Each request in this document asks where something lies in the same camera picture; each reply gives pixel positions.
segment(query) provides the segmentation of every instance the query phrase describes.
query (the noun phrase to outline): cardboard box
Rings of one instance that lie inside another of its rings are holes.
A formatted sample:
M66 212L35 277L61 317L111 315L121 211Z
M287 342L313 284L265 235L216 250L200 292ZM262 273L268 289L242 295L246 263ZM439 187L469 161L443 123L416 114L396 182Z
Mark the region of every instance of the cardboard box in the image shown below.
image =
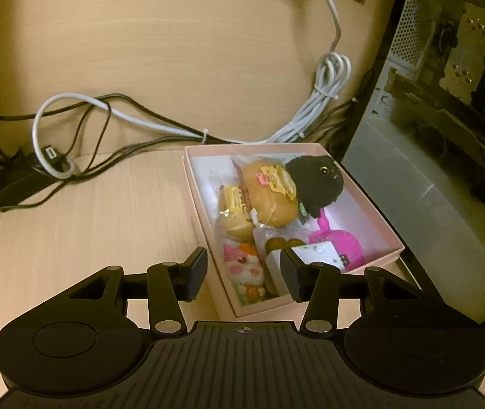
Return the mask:
M201 193L199 189L199 180L217 177L218 184L220 184L221 177L234 176L225 174L222 170L222 168L228 166L228 162L230 162L232 156L263 155L275 157L278 156L278 154L291 154L293 157L299 155L328 155L322 146L315 143L280 145L207 145L186 147L183 163L193 197L193 204L197 210L198 218L210 254L216 266L217 272L211 273L209 286L221 315L225 315L225 310L222 312L221 309L225 307L226 300L229 301L234 318L243 319L248 319L245 317L280 306L301 306L297 305L291 299L290 295L272 298L261 303L254 303L246 306L241 305L235 288L224 268L223 241L220 241L222 239L218 238L214 223L211 222L209 217L210 211L214 208L214 199L217 201L217 192L210 191ZM367 263L364 266L351 271L351 273L363 274L366 267L384 266L395 261L404 249L404 246L396 236L396 233L394 233L366 195L358 188L356 183L340 166L339 169L343 175L344 191L339 199L326 209L329 211L329 208L331 208L333 211L330 215L333 215L336 226L332 226L332 228L347 230L360 242ZM218 281L222 284L223 291L225 292L224 296L221 293L222 288L217 284Z

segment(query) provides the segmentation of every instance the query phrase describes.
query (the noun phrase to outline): open box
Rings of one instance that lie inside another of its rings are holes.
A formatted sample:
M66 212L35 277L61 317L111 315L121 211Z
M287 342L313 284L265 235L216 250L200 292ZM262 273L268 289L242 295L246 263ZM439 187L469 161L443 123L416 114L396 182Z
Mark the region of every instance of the open box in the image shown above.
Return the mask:
M293 303L290 295L285 294L263 302L242 305L224 266L223 239L219 237L216 227L216 219L219 217L218 192L208 180L237 178L231 159L245 155L271 157L285 163L301 155L327 156L328 153L315 143L186 147L184 167L193 202L217 273L236 318ZM344 189L336 202L326 208L326 214L333 229L344 229L360 242L365 264L350 273L363 274L365 267L384 266L395 261L404 249L403 244L365 194L337 166L343 176Z

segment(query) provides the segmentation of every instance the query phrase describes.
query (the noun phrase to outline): yellow label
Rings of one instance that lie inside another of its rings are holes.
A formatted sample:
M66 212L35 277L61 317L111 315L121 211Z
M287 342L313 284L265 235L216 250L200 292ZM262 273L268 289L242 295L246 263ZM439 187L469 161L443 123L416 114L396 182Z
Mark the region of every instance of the yellow label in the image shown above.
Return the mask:
M233 214L246 214L246 205L242 200L242 192L238 186L225 187L225 207Z
M295 183L290 177L290 174L282 166L276 167L267 166L262 167L261 172L264 173L269 180L269 187L273 192L286 195L290 200L293 200L297 195Z

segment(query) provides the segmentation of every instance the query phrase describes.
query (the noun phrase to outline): black plush toy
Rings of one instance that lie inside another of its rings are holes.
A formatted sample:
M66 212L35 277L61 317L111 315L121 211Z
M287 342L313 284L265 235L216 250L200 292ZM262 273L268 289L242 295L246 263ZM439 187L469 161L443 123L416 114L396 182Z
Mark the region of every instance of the black plush toy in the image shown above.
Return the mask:
M313 218L337 200L343 191L343 175L329 156L304 155L286 164L298 189L299 202Z

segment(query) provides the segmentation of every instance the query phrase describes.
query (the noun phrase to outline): pink box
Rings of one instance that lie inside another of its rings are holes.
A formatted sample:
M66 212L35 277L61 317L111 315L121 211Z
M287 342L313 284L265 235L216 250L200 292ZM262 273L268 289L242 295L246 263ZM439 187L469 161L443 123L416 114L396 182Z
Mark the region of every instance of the pink box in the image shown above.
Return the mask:
M315 143L292 143L284 145L206 145L188 146L183 158L187 181L193 197L193 204L206 238L210 253L217 272L209 273L209 287L222 317L227 316L229 310L225 308L225 295L229 300L235 318L247 317L279 306L297 305L290 297L284 295L266 300L265 302L242 306L236 291L228 277L223 263L222 242L218 241L213 224L205 207L205 201L199 192L198 179L201 176L199 167L203 167L204 159L199 157L233 156L233 155L328 155L326 150ZM348 174L337 165L343 175L344 191L339 199L329 208L334 209L334 217L339 228L353 234L360 242L366 264L351 271L352 274L363 274L366 267L384 266L395 261L404 246L382 218L366 195L358 188Z

